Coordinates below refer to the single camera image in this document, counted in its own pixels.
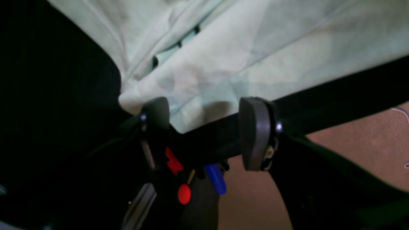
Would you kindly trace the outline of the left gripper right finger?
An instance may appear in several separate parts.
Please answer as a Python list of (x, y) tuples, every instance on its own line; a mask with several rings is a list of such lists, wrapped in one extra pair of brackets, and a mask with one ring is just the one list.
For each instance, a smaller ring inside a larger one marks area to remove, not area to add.
[(408, 193), (310, 141), (277, 106), (240, 99), (240, 150), (247, 171), (268, 171), (294, 230), (407, 230)]

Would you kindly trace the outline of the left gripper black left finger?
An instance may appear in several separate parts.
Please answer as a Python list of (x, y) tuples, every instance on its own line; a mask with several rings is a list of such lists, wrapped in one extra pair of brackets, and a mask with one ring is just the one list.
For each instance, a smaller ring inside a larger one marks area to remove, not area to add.
[(144, 103), (139, 114), (121, 125), (124, 137), (135, 137), (141, 144), (150, 171), (162, 168), (167, 133), (170, 127), (168, 99), (157, 97)]

